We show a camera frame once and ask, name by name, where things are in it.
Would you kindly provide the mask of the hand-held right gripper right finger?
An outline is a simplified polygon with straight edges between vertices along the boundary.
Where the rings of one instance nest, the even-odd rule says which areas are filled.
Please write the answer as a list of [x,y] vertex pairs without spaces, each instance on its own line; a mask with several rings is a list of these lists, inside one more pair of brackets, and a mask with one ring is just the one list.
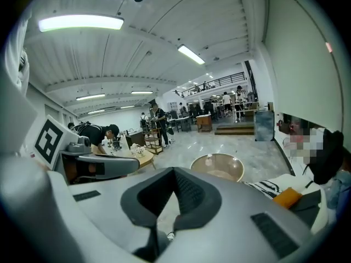
[[165,169],[180,215],[165,262],[279,262],[312,237],[294,213],[239,182]]

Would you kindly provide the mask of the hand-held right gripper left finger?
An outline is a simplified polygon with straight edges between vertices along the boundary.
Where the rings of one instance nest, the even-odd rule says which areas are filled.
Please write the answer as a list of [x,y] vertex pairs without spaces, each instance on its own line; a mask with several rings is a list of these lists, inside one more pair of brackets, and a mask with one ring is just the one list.
[[68,186],[61,174],[48,173],[52,208],[58,219],[46,240],[47,262],[146,262],[151,230],[137,226],[121,207],[125,191],[164,169],[124,179]]

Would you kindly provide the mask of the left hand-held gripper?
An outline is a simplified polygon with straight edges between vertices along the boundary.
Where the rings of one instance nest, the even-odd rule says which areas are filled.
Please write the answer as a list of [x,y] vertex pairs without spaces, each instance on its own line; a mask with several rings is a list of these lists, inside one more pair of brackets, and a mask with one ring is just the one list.
[[80,136],[48,115],[34,144],[35,156],[67,184],[116,179],[139,169],[136,158],[90,155],[89,138]]

